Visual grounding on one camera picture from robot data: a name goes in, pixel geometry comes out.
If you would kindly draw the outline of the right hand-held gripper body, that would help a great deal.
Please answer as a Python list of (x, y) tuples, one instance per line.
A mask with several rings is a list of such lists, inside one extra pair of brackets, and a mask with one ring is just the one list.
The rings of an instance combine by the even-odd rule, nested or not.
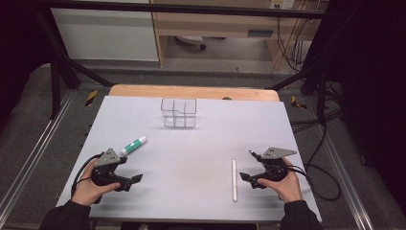
[(287, 176), (287, 165), (282, 160), (285, 156), (296, 154), (295, 150), (268, 148), (262, 155), (262, 161), (258, 161), (265, 168), (265, 172), (255, 175), (257, 179), (265, 178), (279, 182)]

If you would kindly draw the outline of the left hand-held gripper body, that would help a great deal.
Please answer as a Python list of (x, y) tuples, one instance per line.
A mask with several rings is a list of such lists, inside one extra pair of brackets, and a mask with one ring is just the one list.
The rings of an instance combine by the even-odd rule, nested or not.
[(115, 170), (120, 166), (120, 157), (113, 149), (104, 151), (92, 171), (92, 181), (98, 186), (120, 183), (121, 186), (116, 189), (116, 192), (123, 191), (122, 183), (125, 177), (115, 174)]

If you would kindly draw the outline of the white pen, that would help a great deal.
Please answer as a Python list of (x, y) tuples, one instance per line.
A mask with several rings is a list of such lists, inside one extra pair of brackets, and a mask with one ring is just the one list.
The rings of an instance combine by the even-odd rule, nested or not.
[(237, 202), (237, 161), (232, 159), (232, 199)]

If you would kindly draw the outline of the clear plastic organizer box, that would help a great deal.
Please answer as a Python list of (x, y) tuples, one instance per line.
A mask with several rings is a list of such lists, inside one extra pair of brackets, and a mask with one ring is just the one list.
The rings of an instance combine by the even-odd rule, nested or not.
[(161, 113), (165, 127), (195, 127), (197, 100), (164, 98), (161, 101)]

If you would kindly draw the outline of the person's right hand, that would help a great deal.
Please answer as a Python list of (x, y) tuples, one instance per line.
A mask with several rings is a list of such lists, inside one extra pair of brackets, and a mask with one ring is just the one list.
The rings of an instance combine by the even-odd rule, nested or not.
[(303, 199), (299, 178), (294, 172), (289, 172), (287, 176), (279, 182), (260, 178), (258, 183), (274, 190), (284, 203)]

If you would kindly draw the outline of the person's left hand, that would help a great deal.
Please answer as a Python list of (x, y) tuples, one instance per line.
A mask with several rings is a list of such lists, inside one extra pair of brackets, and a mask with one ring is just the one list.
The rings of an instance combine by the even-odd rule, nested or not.
[(121, 186), (120, 183), (112, 183), (105, 186), (98, 186), (93, 183), (90, 176), (97, 161), (98, 159), (93, 159), (85, 167), (76, 191), (71, 197), (73, 202), (83, 206), (90, 206), (100, 196), (112, 192)]

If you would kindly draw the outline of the green and white glue stick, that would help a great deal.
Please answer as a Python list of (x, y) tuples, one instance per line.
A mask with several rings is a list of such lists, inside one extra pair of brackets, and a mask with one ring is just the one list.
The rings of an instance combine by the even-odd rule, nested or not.
[(138, 139), (134, 140), (133, 142), (131, 142), (130, 144), (128, 144), (127, 146), (125, 146), (122, 150), (121, 150), (121, 155), (122, 156), (127, 156), (129, 155), (131, 152), (133, 152), (134, 150), (136, 150), (137, 148), (139, 148), (140, 146), (144, 145), (147, 142), (147, 138), (146, 136), (141, 136)]

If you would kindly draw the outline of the white table mat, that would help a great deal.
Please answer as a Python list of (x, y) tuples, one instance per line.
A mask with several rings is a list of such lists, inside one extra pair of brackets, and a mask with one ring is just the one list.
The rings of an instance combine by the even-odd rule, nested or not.
[[(141, 136), (116, 173), (141, 174), (128, 192), (111, 192), (94, 205), (92, 219), (148, 222), (271, 222), (283, 204), (271, 189), (253, 189), (239, 174), (262, 173), (249, 153), (296, 150), (281, 102), (197, 101), (193, 128), (164, 126), (158, 98), (107, 96), (75, 164), (107, 149), (121, 150)], [(237, 202), (232, 199), (232, 159), (237, 161)]]

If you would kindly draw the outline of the wooden table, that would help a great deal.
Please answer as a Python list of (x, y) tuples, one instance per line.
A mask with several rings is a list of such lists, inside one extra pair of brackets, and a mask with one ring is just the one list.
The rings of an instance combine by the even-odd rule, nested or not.
[(278, 102), (280, 97), (274, 90), (230, 87), (198, 87), (174, 85), (117, 84), (111, 87), (109, 96), (196, 98), (235, 101)]

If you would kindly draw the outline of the white cabinet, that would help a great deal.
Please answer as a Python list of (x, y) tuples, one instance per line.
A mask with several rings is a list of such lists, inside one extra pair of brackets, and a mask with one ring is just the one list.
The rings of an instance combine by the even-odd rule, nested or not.
[(52, 9), (70, 58), (157, 61), (149, 12)]

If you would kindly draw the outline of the office chair base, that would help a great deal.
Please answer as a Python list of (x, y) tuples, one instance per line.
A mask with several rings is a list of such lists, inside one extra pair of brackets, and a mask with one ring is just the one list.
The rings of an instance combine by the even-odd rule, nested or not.
[(184, 35), (176, 35), (176, 39), (191, 45), (198, 46), (201, 50), (205, 50), (207, 48), (204, 40), (201, 36), (184, 36)]

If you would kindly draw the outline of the wooden desk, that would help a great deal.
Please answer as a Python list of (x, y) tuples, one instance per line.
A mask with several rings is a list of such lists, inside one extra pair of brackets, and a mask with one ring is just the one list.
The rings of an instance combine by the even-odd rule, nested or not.
[[(200, 5), (270, 10), (271, 0), (149, 0), (152, 4)], [(329, 0), (295, 0), (291, 10), (320, 11)], [(159, 61), (166, 61), (168, 39), (175, 35), (259, 38), (265, 41), (276, 68), (287, 63), (287, 53), (296, 41), (311, 41), (319, 19), (266, 18), (256, 16), (183, 14), (155, 12), (152, 15)]]

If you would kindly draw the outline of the aluminium floor rail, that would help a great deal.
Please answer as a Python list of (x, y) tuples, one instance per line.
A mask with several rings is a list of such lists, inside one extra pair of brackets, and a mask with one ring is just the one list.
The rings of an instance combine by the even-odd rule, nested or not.
[(13, 180), (5, 196), (0, 200), (0, 228), (5, 224), (15, 203), (21, 196), (31, 175), (34, 172), (34, 169), (36, 168), (36, 165), (38, 164), (44, 151), (48, 147), (60, 122), (64, 118), (66, 111), (68, 110), (72, 100), (75, 98), (76, 95), (77, 95), (76, 90), (68, 90), (65, 93), (62, 102), (60, 104), (59, 112), (53, 119), (51, 119), (48, 122), (44, 131), (41, 133), (39, 139), (35, 143), (35, 146), (31, 150), (28, 158), (24, 162), (24, 165), (20, 169), (18, 175)]
[(325, 150), (327, 157), (337, 175), (338, 182), (342, 188), (342, 192), (349, 205), (350, 211), (354, 218), (354, 221), (359, 230), (374, 230), (372, 221), (368, 212), (366, 211), (363, 202), (357, 193), (350, 175), (348, 174), (342, 160), (339, 157), (337, 149), (334, 147), (332, 139), (326, 132), (324, 134)]

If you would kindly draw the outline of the white wall power outlet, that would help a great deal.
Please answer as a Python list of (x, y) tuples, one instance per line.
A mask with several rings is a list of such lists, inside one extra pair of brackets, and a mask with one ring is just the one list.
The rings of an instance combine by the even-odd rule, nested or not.
[(294, 3), (295, 0), (271, 0), (269, 8), (276, 10), (291, 10)]

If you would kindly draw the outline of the black metal frame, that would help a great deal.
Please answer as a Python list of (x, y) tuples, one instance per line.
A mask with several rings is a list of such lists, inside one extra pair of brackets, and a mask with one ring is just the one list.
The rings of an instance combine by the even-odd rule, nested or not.
[(56, 116), (60, 105), (58, 87), (58, 75), (62, 76), (69, 88), (78, 88), (79, 79), (74, 72), (79, 72), (88, 78), (100, 83), (103, 86), (111, 87), (114, 82), (105, 80), (97, 74), (91, 72), (78, 62), (69, 57), (62, 47), (62, 42), (56, 38), (56, 30), (53, 30), (44, 17), (43, 12), (48, 9), (73, 9), (91, 11), (111, 11), (111, 12), (164, 12), (183, 14), (213, 14), (213, 15), (236, 15), (236, 16), (256, 16), (275, 18), (305, 18), (305, 19), (340, 19), (344, 15), (340, 11), (294, 11), (294, 10), (260, 10), (253, 8), (235, 7), (215, 7), (215, 6), (193, 6), (193, 5), (172, 5), (172, 4), (143, 4), (125, 2), (105, 2), (105, 1), (85, 1), (85, 0), (33, 0), (30, 10), (38, 27), (46, 35), (55, 56), (52, 64), (52, 86), (53, 86), (53, 116)]

